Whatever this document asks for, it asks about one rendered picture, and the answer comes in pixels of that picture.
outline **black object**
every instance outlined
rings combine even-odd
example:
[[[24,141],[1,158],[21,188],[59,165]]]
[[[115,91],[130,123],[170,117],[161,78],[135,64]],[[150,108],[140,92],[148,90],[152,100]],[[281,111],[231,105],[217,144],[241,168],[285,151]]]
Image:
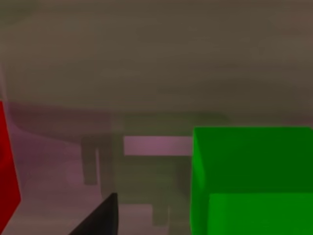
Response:
[[[117,235],[117,231],[117,193],[112,193],[69,235]]]

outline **green cube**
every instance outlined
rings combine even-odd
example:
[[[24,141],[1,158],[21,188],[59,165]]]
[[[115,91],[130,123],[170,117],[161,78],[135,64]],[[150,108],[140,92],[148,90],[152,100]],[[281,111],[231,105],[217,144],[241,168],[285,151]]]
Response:
[[[313,234],[309,127],[194,130],[192,235]]]

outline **red block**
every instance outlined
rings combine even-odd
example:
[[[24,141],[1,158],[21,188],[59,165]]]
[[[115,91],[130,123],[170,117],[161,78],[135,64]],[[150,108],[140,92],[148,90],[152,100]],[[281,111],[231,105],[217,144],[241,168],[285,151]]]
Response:
[[[10,139],[0,101],[0,234],[21,201]]]

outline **pink rectangle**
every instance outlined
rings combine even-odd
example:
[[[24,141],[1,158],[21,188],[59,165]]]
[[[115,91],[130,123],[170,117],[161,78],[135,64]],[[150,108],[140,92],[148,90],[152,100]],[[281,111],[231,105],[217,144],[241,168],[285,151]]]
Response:
[[[126,136],[125,156],[191,156],[192,137]]]

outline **cube front face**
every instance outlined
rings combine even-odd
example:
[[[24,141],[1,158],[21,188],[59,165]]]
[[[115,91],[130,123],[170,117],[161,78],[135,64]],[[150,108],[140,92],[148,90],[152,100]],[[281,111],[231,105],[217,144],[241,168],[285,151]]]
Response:
[[[302,197],[304,205],[310,207],[312,142],[313,131],[305,127],[196,128],[192,159],[193,235],[306,234],[302,230],[310,228],[297,222],[284,232],[284,224],[292,224],[287,219],[292,214],[284,217],[287,213],[274,207],[268,207],[268,213],[257,211],[262,209],[258,207],[262,203],[279,205],[275,203],[277,198],[281,208],[289,208],[290,213],[292,207],[301,208],[300,204],[295,206],[297,198]],[[254,208],[251,211],[242,209],[247,200],[255,205],[246,205],[246,209]],[[313,218],[306,212],[294,213],[303,216],[302,221]],[[261,222],[260,216],[268,222]]]

